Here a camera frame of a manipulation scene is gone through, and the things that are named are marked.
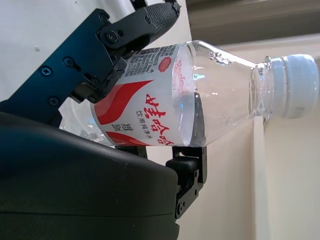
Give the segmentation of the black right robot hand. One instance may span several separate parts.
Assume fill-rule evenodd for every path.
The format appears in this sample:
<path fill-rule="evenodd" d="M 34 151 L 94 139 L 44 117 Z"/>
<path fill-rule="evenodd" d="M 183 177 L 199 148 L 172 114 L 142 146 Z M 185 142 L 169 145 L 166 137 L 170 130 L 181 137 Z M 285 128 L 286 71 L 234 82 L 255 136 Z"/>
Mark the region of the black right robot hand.
<path fill-rule="evenodd" d="M 174 147 L 166 165 L 140 145 L 111 148 L 59 128 L 67 98 L 97 103 L 125 57 L 164 35 L 180 6 L 167 0 L 111 23 L 95 9 L 0 103 L 3 240 L 175 240 L 176 220 L 207 179 L 206 147 Z"/>

